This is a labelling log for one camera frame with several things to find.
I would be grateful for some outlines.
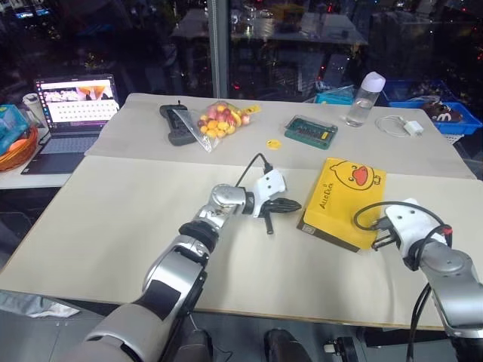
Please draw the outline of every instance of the beige tabletop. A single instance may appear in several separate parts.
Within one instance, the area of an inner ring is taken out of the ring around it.
[[[233,184],[243,169],[88,156],[0,273],[0,289],[130,302],[140,295],[152,261],[206,202],[211,188]],[[303,203],[319,171],[281,171],[286,196]],[[250,188],[260,174],[255,167],[243,186]],[[409,197],[453,226],[454,247],[472,256],[481,275],[483,183],[389,174],[385,199]],[[261,219],[232,220],[211,258],[196,308],[361,325],[409,324],[425,281],[422,273],[404,267],[395,246],[352,253],[297,230],[299,218],[300,212],[274,215],[273,236],[266,234]],[[420,325],[441,326],[432,303]]]
[[[230,100],[246,108],[259,104],[262,112],[253,115],[247,127],[239,129],[212,152],[198,143],[175,147],[168,142],[168,123],[159,114],[159,106],[177,104],[203,109],[214,100],[195,97],[131,94],[122,109],[103,129],[88,155],[115,156],[196,164],[246,165],[257,152],[264,152],[277,167],[319,170],[326,157],[345,158],[370,164],[390,173],[475,179],[460,156],[420,109],[374,107],[367,124],[346,126],[343,116],[348,106],[313,103],[286,103]],[[328,150],[317,149],[284,136],[285,125],[303,115],[339,127]],[[383,115],[401,115],[417,120],[424,127],[421,137],[396,138],[376,128],[374,121]],[[282,147],[269,150],[266,141],[280,140]]]

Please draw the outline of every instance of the water bottle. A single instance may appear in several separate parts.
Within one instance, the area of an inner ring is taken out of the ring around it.
[[[346,116],[346,123],[349,126],[360,127],[364,124],[385,83],[386,79],[376,72],[370,72],[365,76]]]

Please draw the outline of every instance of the woven basket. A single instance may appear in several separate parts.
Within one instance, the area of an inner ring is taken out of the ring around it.
[[[32,157],[33,152],[37,149],[37,136],[37,128],[31,127],[29,138],[27,138],[27,141],[23,145],[0,156],[0,172],[19,167],[21,164],[29,160],[29,158]]]

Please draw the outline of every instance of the white bottle cap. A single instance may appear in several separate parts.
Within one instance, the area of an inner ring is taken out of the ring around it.
[[[367,92],[379,93],[384,88],[386,79],[379,73],[370,72],[362,81],[361,88]]]

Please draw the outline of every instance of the yellow box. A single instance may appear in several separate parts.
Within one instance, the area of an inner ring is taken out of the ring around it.
[[[354,214],[383,200],[386,172],[339,158],[327,158],[298,228],[351,251],[371,248],[377,232],[354,224]],[[362,225],[380,218],[380,207],[363,213]]]

